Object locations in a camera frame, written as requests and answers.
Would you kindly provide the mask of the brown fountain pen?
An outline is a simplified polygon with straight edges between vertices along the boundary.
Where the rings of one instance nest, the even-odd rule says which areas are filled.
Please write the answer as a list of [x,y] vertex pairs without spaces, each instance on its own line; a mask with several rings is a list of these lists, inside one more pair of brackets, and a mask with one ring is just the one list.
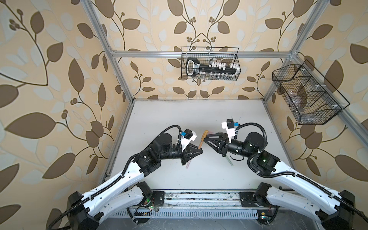
[[198,146],[198,149],[201,149],[202,148],[202,145],[203,145],[203,143],[204,143],[204,139],[206,138],[206,136],[207,136],[207,134],[208,134],[208,130],[205,130],[204,131],[204,133],[203,133],[203,135],[202,135],[202,137],[201,137],[201,141],[200,141],[200,144],[199,144],[199,146]]

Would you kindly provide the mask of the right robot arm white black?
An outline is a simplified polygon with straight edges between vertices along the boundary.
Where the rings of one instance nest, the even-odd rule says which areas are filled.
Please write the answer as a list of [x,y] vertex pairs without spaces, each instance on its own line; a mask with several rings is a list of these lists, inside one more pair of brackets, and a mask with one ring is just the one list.
[[355,216],[368,220],[355,207],[355,196],[351,192],[327,188],[267,152],[267,134],[260,124],[240,125],[229,119],[221,125],[226,132],[206,135],[207,145],[223,157],[228,153],[244,157],[250,170],[259,177],[274,179],[294,190],[290,193],[260,183],[254,192],[258,205],[287,208],[313,219],[326,230],[351,230]]

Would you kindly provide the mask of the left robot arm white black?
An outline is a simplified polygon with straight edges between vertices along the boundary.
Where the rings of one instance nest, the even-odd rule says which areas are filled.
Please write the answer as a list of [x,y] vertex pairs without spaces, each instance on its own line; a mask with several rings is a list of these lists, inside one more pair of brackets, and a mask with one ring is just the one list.
[[67,218],[69,225],[65,230],[96,230],[116,212],[145,205],[152,190],[143,179],[160,168],[162,160],[179,159],[185,166],[202,154],[202,149],[192,144],[196,137],[194,131],[169,126],[144,150],[132,155],[122,171],[88,192],[71,194],[67,210],[52,220],[47,229],[55,229],[58,222]]

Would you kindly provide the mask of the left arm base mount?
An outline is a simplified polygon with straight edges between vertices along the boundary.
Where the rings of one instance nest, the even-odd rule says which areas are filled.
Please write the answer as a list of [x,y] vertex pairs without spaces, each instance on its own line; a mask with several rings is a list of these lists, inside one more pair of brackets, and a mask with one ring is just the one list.
[[165,192],[162,190],[153,190],[150,194],[145,195],[141,202],[134,204],[138,207],[161,207],[164,204]]

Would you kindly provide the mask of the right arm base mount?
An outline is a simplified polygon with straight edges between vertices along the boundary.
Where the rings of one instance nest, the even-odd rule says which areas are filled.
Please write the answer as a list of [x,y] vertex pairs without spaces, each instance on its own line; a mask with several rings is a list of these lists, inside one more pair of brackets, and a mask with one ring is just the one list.
[[264,195],[260,195],[255,192],[240,192],[240,202],[243,208],[276,208],[277,206],[272,205],[268,202]]

